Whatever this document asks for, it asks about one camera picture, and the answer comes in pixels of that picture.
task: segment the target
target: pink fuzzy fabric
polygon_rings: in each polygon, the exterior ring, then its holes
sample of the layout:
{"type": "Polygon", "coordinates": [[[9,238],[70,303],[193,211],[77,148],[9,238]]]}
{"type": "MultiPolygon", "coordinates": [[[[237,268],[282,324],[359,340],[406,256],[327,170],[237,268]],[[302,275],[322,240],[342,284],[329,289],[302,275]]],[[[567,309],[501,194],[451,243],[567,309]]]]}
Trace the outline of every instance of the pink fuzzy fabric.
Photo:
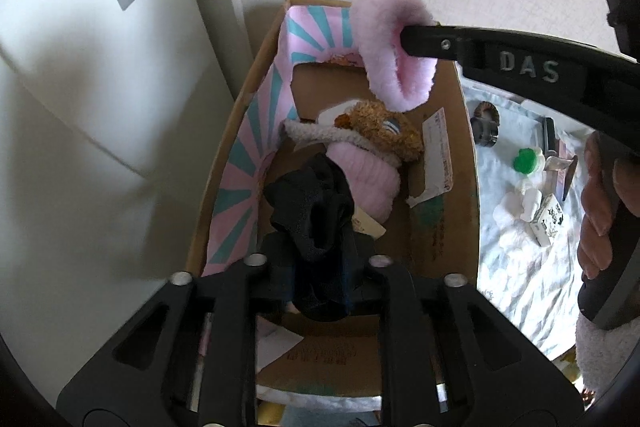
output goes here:
{"type": "Polygon", "coordinates": [[[326,155],[344,172],[353,201],[384,223],[400,190],[400,174],[384,160],[348,142],[330,143],[326,155]]]}
{"type": "Polygon", "coordinates": [[[369,89],[390,111],[409,111],[429,98],[435,58],[410,57],[400,46],[405,26],[434,25],[421,0],[355,0],[351,29],[369,89]]]}

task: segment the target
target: metal bolt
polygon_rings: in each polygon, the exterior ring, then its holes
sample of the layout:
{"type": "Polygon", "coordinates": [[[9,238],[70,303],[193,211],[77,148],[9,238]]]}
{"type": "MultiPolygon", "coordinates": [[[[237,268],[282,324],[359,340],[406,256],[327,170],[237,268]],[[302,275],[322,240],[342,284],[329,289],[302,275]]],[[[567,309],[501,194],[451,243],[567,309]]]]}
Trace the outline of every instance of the metal bolt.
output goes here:
{"type": "Polygon", "coordinates": [[[460,286],[468,283],[468,280],[466,280],[466,277],[462,275],[462,273],[450,273],[444,276],[444,283],[450,288],[460,288],[460,286]]]}
{"type": "Polygon", "coordinates": [[[189,284],[193,277],[189,272],[176,272],[171,276],[171,284],[175,284],[176,286],[184,286],[189,284]]]}
{"type": "Polygon", "coordinates": [[[267,256],[263,253],[252,253],[244,258],[244,264],[247,266],[262,266],[267,262],[267,256]]]}
{"type": "Polygon", "coordinates": [[[372,255],[369,257],[369,264],[374,268],[386,268],[390,264],[393,264],[394,260],[388,255],[372,255]]]}

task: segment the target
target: sunburst pattern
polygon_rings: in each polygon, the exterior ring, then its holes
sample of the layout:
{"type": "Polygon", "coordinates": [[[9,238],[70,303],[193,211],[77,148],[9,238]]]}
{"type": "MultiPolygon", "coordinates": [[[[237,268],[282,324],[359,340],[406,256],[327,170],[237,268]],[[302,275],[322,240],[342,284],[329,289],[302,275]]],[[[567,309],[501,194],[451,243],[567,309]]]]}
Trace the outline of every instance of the sunburst pattern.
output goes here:
{"type": "Polygon", "coordinates": [[[280,146],[284,120],[297,120],[291,93],[293,67],[357,54],[349,9],[292,6],[280,27],[278,52],[260,84],[226,161],[213,209],[203,275],[255,251],[260,181],[280,146]]]}

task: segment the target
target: green cap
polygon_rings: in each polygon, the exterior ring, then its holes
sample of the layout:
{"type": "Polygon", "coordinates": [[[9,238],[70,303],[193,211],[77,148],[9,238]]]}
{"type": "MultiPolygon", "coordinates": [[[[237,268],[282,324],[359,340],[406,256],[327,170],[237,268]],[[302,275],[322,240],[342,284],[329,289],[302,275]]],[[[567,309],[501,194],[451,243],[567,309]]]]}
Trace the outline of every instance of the green cap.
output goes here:
{"type": "Polygon", "coordinates": [[[533,149],[520,149],[513,159],[513,168],[522,174],[531,174],[538,163],[538,155],[533,149]]]}

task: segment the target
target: hand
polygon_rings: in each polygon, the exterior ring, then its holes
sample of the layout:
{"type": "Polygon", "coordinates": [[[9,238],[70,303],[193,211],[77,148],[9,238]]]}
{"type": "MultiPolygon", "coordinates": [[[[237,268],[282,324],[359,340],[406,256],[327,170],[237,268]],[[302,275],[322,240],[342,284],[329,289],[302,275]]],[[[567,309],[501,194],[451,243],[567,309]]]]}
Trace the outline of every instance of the hand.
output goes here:
{"type": "MultiPolygon", "coordinates": [[[[602,184],[602,164],[595,133],[587,140],[584,159],[589,181],[582,191],[585,216],[580,231],[578,262],[588,279],[595,279],[600,270],[606,269],[611,263],[608,234],[613,223],[613,211],[602,184]]],[[[616,160],[613,184],[629,211],[640,216],[640,166],[628,160],[616,160]]]]}

